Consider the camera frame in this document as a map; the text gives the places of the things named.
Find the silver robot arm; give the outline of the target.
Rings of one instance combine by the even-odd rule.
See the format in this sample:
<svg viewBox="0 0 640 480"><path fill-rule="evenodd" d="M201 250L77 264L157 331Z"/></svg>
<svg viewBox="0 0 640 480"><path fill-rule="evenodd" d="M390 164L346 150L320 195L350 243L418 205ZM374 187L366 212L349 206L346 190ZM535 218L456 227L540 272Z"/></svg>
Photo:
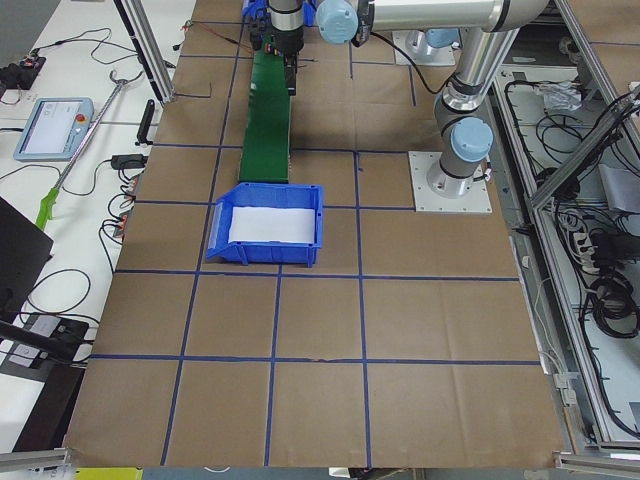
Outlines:
<svg viewBox="0 0 640 480"><path fill-rule="evenodd" d="M303 2L272 0L267 5L275 47L283 56L287 93L295 96L298 54L304 47Z"/></svg>
<svg viewBox="0 0 640 480"><path fill-rule="evenodd" d="M475 112L519 29L545 9L545 1L322 1L316 23L331 44L364 45L381 31L465 29L455 71L438 91L439 123Z"/></svg>

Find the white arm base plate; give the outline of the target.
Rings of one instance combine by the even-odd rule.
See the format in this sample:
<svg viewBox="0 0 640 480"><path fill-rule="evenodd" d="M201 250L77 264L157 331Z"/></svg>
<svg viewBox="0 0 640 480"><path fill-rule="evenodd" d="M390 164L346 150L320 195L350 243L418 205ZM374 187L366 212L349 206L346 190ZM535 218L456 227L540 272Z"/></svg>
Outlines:
<svg viewBox="0 0 640 480"><path fill-rule="evenodd" d="M492 213L481 166L468 179L449 177L440 165L441 152L409 151L415 211L436 214Z"/></svg>

